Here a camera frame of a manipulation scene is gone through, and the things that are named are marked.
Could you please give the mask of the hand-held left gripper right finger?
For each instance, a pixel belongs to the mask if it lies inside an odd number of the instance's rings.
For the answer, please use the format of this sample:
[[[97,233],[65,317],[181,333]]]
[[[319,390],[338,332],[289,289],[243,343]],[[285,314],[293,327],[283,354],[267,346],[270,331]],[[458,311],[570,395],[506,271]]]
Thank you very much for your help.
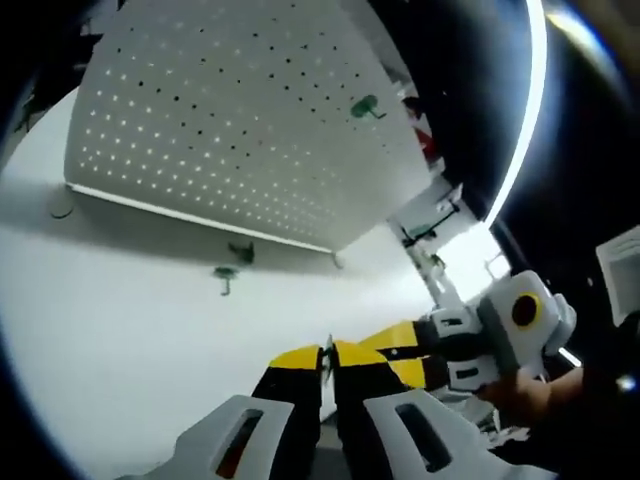
[[[407,388],[379,352],[336,340],[338,433],[354,479],[499,479],[479,429],[422,389]]]

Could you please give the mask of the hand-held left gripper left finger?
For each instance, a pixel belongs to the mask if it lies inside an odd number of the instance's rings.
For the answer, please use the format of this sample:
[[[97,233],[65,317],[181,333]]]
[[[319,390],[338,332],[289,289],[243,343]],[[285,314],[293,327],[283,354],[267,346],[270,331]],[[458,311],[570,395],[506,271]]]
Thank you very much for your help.
[[[271,360],[249,396],[235,395],[178,437],[177,479],[306,479],[320,436],[324,349]]]

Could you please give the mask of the person's right hand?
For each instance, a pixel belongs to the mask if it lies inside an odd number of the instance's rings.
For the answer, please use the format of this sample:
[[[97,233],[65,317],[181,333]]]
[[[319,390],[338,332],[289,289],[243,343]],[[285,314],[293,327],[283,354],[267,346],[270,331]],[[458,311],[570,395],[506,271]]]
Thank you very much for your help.
[[[531,428],[551,411],[579,396],[583,377],[584,369],[575,368],[545,383],[518,371],[480,387],[475,394],[491,403],[509,423]]]

